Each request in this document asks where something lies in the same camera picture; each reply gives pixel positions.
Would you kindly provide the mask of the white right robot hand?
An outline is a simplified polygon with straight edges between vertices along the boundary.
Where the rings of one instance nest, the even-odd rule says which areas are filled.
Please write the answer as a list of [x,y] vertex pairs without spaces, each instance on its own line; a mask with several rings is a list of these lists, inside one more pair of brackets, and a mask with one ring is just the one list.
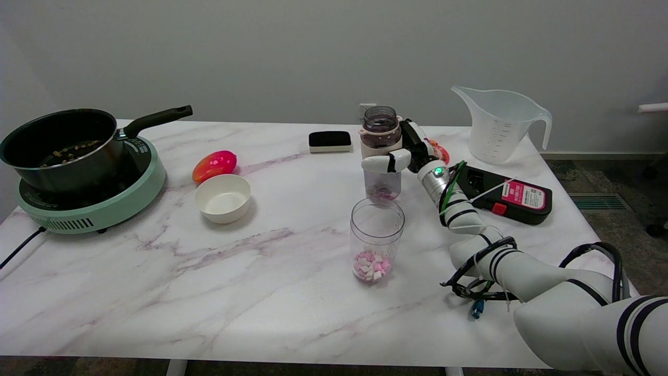
[[363,170],[385,174],[400,173],[408,169],[411,173],[419,174],[420,178],[426,174],[432,174],[436,178],[446,176],[447,164],[437,158],[427,136],[417,123],[403,120],[399,122],[399,128],[402,147],[382,155],[363,157]]

